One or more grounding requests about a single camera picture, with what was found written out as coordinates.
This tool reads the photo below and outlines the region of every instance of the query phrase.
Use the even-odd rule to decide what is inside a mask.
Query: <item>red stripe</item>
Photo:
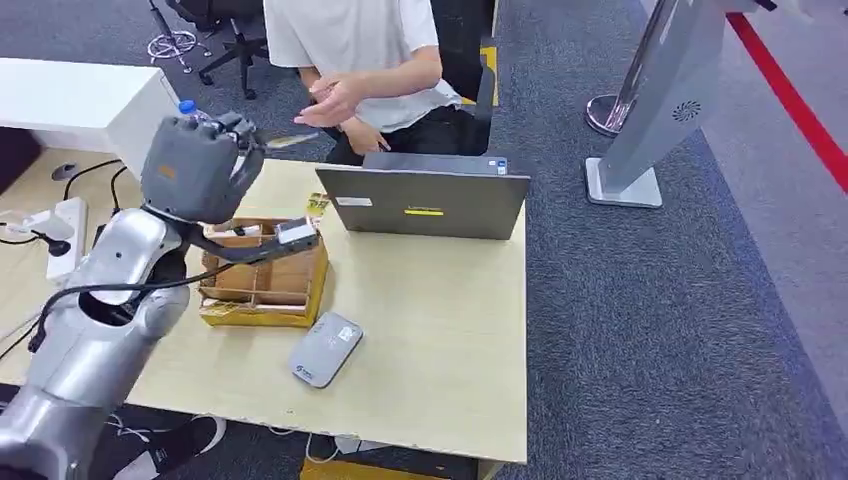
[[[757,32],[741,13],[728,13],[727,20],[730,25],[736,30],[739,40],[748,49],[754,63],[760,68],[766,81],[771,86],[783,108],[786,109],[789,116],[795,122],[795,125],[801,130],[804,138],[813,147],[813,150],[821,159],[824,166],[836,179],[842,190],[848,193],[848,155],[839,147],[833,140],[833,137],[827,133],[824,125],[821,124],[816,115],[810,109],[809,105],[804,102],[798,90],[792,86],[789,78],[780,69],[774,57],[769,53],[763,41],[760,39]]]

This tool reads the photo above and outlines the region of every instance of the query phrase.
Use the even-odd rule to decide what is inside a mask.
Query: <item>yellow tape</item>
[[[498,94],[498,49],[497,47],[482,47],[480,55],[486,58],[486,65],[495,72],[495,94],[492,98],[492,106],[497,107],[500,104],[500,95]],[[467,98],[462,99],[464,105],[474,105],[474,102]]]
[[[439,212],[436,210],[404,210],[403,213],[407,215],[425,215],[429,217],[443,217],[445,212]]]

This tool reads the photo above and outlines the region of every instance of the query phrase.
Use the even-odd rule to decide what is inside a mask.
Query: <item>small device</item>
[[[321,315],[289,357],[294,375],[315,388],[324,388],[336,376],[362,339],[362,329],[333,312]]]

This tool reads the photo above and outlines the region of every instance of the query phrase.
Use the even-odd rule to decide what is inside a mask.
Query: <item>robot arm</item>
[[[247,147],[241,163],[239,144]],[[108,416],[188,305],[187,284],[197,280],[186,279],[190,245],[231,263],[256,263],[317,243],[305,219],[256,248],[203,237],[198,222],[231,219],[263,159],[255,128],[238,115],[201,125],[163,121],[142,173],[144,205],[112,218],[68,288],[45,305],[26,383],[0,416],[0,473],[87,478]]]

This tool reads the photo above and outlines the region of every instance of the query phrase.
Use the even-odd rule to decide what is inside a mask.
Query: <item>cardboard box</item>
[[[239,218],[207,229],[206,236],[226,247],[255,247],[275,238],[274,225],[287,219]],[[259,225],[258,235],[218,237],[235,227]],[[221,260],[203,252],[207,271]],[[237,265],[200,283],[200,316],[209,325],[291,326],[309,328],[321,307],[329,267],[323,238],[307,252],[264,262]]]

